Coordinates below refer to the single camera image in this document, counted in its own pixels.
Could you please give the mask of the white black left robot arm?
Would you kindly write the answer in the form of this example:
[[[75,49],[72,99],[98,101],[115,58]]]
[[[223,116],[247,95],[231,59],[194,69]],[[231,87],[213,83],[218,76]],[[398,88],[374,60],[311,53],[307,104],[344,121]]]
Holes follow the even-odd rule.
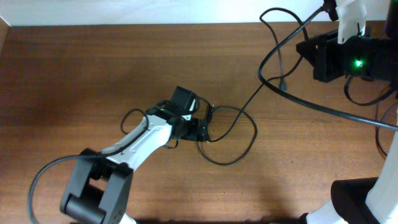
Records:
[[[187,119],[182,108],[155,106],[141,123],[102,152],[81,152],[60,211],[80,223],[135,223],[126,213],[134,171],[170,139],[208,141],[208,122]]]

